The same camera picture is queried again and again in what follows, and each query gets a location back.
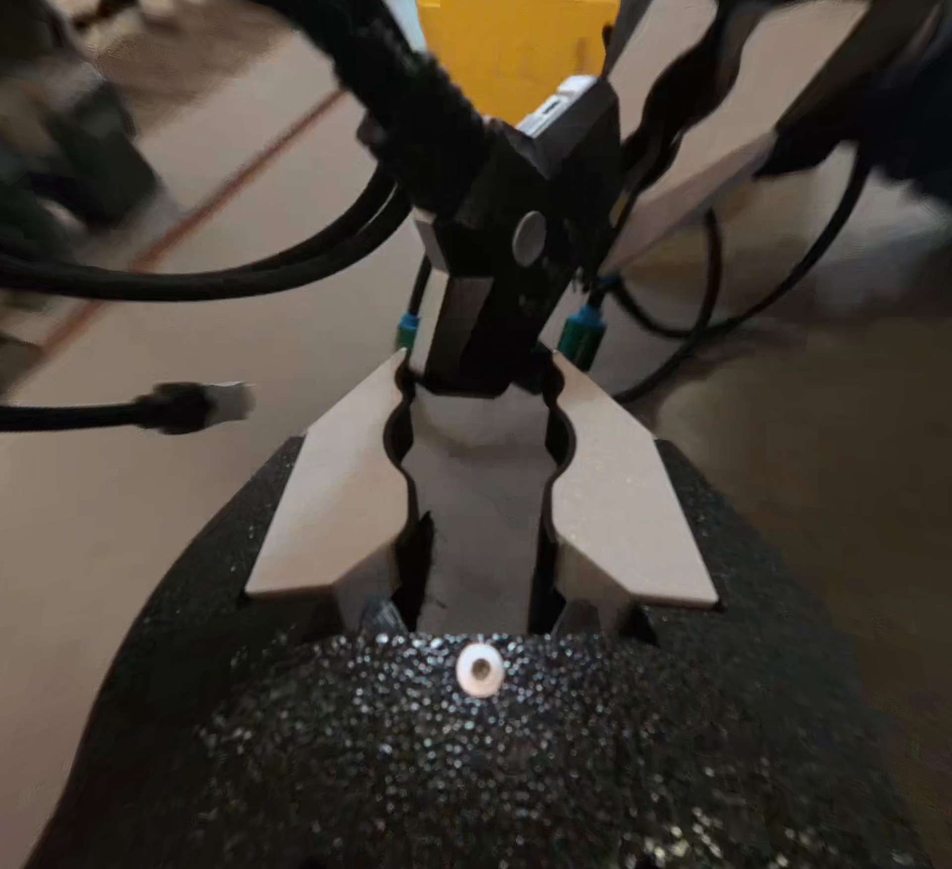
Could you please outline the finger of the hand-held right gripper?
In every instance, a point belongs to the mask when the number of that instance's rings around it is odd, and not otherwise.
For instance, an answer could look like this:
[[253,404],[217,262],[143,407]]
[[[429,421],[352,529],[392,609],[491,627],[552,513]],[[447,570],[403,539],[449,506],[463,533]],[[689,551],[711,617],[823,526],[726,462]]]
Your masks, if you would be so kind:
[[721,105],[687,130],[678,154],[640,196],[608,254],[616,273],[742,186],[776,142],[776,123],[868,13],[867,0],[806,0],[767,11],[744,45]]
[[651,0],[606,79],[619,101],[621,133],[636,130],[660,75],[704,36],[716,0]]

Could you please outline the yellow plastic bin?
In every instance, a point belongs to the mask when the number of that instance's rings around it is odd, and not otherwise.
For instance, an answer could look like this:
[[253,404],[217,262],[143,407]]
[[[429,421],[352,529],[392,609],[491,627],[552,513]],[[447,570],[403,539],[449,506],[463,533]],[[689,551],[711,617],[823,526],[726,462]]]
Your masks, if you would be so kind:
[[517,125],[568,77],[596,76],[621,0],[414,0],[425,45],[484,116]]

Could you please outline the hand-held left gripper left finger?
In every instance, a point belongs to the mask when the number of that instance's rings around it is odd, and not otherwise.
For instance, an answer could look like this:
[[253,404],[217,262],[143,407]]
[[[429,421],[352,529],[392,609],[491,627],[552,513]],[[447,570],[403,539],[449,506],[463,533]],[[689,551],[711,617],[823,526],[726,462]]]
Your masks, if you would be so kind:
[[414,442],[408,354],[392,354],[304,432],[244,586],[253,601],[327,601],[359,625],[391,601],[415,630],[432,566],[433,525],[404,467]]

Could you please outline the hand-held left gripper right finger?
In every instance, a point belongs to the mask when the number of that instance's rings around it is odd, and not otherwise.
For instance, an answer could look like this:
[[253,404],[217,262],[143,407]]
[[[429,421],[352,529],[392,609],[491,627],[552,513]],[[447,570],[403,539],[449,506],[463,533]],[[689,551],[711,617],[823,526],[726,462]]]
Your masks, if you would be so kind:
[[542,491],[529,632],[573,607],[602,633],[650,633],[647,606],[715,612],[720,597],[656,438],[563,354],[547,350]]

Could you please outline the silver and black adapter hub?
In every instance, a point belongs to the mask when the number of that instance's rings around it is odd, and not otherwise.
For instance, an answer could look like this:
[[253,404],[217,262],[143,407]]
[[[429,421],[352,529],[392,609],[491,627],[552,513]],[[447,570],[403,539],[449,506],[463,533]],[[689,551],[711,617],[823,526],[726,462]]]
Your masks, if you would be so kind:
[[600,78],[483,126],[489,154],[455,211],[416,214],[432,270],[408,367],[439,397],[495,399],[524,373],[570,283],[601,266],[621,190],[619,103]]

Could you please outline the dark bulky object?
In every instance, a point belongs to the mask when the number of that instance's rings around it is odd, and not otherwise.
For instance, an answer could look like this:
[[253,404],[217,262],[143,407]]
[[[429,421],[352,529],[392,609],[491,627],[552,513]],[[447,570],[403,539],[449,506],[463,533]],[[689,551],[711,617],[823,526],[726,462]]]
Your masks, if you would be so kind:
[[52,139],[40,174],[43,192],[79,220],[119,224],[155,192],[156,174],[137,147],[135,122],[110,82],[51,109],[43,125]]

